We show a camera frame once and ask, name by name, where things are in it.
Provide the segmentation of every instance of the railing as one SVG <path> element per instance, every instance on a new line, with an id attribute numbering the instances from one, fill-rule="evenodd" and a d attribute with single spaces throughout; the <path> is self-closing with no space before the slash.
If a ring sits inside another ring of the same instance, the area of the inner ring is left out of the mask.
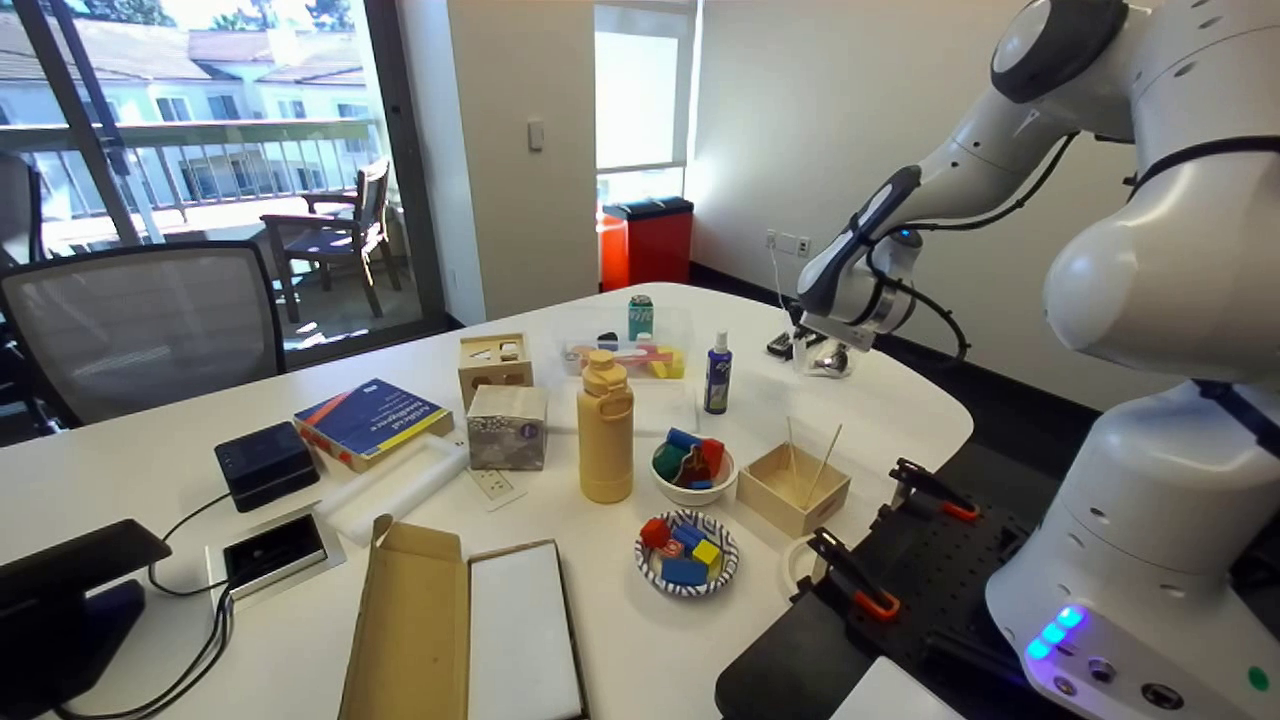
<path id="1" fill-rule="evenodd" d="M 121 124 L 121 144 L 104 147 L 132 212 L 346 187 L 359 164 L 385 156 L 381 120 Z M 46 221 L 104 214 L 68 129 L 0 129 L 0 150 L 41 166 Z"/>

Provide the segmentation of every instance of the bowl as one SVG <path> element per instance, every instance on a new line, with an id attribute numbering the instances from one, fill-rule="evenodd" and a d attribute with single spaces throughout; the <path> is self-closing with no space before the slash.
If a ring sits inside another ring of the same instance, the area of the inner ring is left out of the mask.
<path id="1" fill-rule="evenodd" d="M 735 488 L 735 472 L 730 472 L 730 450 L 725 450 L 725 459 L 720 459 L 720 472 L 712 476 L 712 483 L 707 488 L 695 488 L 695 483 L 677 483 L 677 480 L 669 480 L 655 464 L 659 464 L 659 450 L 662 450 L 662 443 L 648 457 L 648 476 L 651 476 L 651 483 L 673 501 L 673 505 L 681 505 L 681 507 L 707 507 L 707 505 L 720 505 L 725 496 L 730 496 L 730 488 Z"/>
<path id="2" fill-rule="evenodd" d="M 700 541 L 712 544 L 712 561 L 700 551 L 707 561 L 707 565 L 700 561 L 703 565 L 703 578 L 700 584 L 681 584 L 681 578 L 669 578 L 662 565 L 673 554 L 690 565 L 687 561 L 690 551 L 687 548 L 684 551 L 655 551 L 655 548 L 644 544 L 644 532 L 638 532 L 636 535 L 636 566 L 651 588 L 659 588 L 662 596 L 700 598 L 700 596 L 720 593 L 730 578 L 730 570 L 741 565 L 741 551 L 735 551 L 735 541 L 727 535 L 727 528 L 720 518 L 712 518 L 703 512 L 662 512 L 662 515 L 651 515 L 648 525 L 669 525 L 673 535 L 695 532 Z"/>

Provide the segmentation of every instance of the blue book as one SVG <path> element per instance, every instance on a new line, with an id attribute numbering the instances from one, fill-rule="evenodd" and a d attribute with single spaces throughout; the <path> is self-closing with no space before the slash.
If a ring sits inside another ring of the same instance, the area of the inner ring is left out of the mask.
<path id="1" fill-rule="evenodd" d="M 425 431 L 453 429 L 448 409 L 389 380 L 369 380 L 350 391 L 328 397 L 296 413 L 292 419 L 307 443 L 346 464 L 350 472 L 370 469 Z"/>

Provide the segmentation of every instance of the bottle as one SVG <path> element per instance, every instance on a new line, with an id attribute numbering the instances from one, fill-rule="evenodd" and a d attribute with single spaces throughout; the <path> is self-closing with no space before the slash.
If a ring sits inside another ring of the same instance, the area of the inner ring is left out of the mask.
<path id="1" fill-rule="evenodd" d="M 725 415 L 727 413 L 727 377 L 730 377 L 730 350 L 727 337 L 716 337 L 716 349 L 707 349 L 707 386 L 703 386 L 703 413 Z"/>
<path id="2" fill-rule="evenodd" d="M 627 304 L 627 340 L 651 337 L 651 297 L 630 297 Z"/>
<path id="3" fill-rule="evenodd" d="M 630 496 L 630 385 L 612 350 L 586 350 L 574 397 L 581 493 L 594 505 Z"/>

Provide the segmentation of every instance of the blue light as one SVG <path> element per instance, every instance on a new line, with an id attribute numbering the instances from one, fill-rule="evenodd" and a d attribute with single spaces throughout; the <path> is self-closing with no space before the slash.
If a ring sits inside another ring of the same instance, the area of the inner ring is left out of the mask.
<path id="1" fill-rule="evenodd" d="M 1059 624 L 1059 627 L 1077 627 L 1077 624 L 1085 624 L 1085 613 L 1081 613 L 1081 608 L 1059 608 L 1059 613 L 1056 613 L 1056 624 Z"/>
<path id="2" fill-rule="evenodd" d="M 1042 640 L 1042 642 L 1059 642 L 1059 640 L 1068 640 L 1068 631 L 1056 627 L 1056 624 L 1042 624 L 1038 640 Z"/>
<path id="3" fill-rule="evenodd" d="M 1042 640 L 1033 640 L 1033 642 L 1026 642 L 1026 657 L 1033 657 L 1033 660 L 1042 660 L 1047 651 L 1053 651 L 1053 646 L 1047 646 Z"/>

